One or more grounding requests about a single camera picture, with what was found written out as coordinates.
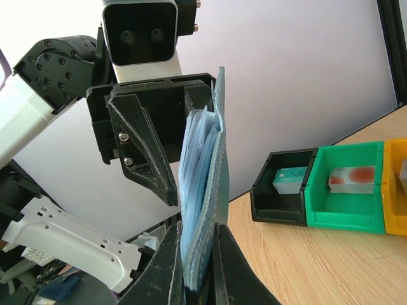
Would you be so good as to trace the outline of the blue leather card holder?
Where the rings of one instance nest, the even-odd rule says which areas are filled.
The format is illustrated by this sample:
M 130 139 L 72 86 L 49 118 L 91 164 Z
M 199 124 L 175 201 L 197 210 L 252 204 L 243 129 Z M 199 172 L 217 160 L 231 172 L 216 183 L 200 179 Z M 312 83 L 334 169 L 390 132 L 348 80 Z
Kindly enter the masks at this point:
M 204 107 L 188 114 L 178 169 L 183 279 L 194 292 L 201 289 L 207 272 L 214 225 L 228 219 L 224 67 L 211 86 L 211 97 L 213 110 Z

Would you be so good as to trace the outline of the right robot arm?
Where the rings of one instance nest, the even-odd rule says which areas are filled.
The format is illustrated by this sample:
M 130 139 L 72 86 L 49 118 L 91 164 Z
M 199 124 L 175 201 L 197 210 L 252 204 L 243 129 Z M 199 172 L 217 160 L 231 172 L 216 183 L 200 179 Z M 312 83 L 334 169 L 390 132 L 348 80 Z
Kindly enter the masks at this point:
M 136 245 L 102 234 L 55 206 L 33 198 L 21 210 L 1 205 L 7 243 L 64 261 L 122 293 L 120 304 L 276 304 L 254 274 L 229 228 L 215 225 L 205 248 L 206 267 L 188 281 L 181 260 L 181 224 L 170 226 L 139 277 Z

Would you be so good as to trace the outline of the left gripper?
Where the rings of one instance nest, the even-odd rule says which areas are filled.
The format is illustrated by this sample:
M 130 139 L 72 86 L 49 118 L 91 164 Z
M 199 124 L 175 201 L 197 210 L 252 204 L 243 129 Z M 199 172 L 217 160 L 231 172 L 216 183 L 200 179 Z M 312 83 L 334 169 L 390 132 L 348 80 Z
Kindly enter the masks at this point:
M 179 161 L 189 113 L 205 107 L 213 111 L 214 83 L 214 76 L 201 73 L 90 87 L 86 101 L 103 162 L 108 165 L 120 157 L 127 179 L 166 205 L 178 206 L 169 163 Z M 120 95 L 111 98 L 114 93 Z

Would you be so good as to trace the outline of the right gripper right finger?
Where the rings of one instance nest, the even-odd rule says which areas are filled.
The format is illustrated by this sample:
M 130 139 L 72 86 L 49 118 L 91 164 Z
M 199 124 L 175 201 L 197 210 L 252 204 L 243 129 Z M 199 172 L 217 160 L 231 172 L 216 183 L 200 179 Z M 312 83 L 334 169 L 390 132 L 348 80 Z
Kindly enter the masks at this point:
M 280 303 L 254 274 L 231 231 L 224 224 L 216 224 L 214 228 L 210 260 L 210 303 Z

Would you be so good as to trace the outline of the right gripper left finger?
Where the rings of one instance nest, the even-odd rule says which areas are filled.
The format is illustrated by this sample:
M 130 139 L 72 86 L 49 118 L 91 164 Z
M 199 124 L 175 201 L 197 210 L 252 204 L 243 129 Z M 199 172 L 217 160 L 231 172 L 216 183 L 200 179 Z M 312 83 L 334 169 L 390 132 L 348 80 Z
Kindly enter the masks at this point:
M 180 240 L 182 222 L 167 230 L 158 250 L 119 304 L 180 305 L 185 303 Z

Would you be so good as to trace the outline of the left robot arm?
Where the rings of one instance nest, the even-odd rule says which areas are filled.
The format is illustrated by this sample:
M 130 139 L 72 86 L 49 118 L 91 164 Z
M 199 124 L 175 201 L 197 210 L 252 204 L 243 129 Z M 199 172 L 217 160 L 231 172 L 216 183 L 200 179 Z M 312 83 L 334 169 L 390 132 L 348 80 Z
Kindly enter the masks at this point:
M 102 160 L 166 205 L 178 204 L 170 164 L 188 113 L 212 108 L 207 73 L 184 75 L 177 42 L 198 30 L 200 1 L 104 1 L 97 37 L 38 41 L 1 86 L 1 165 L 85 98 Z

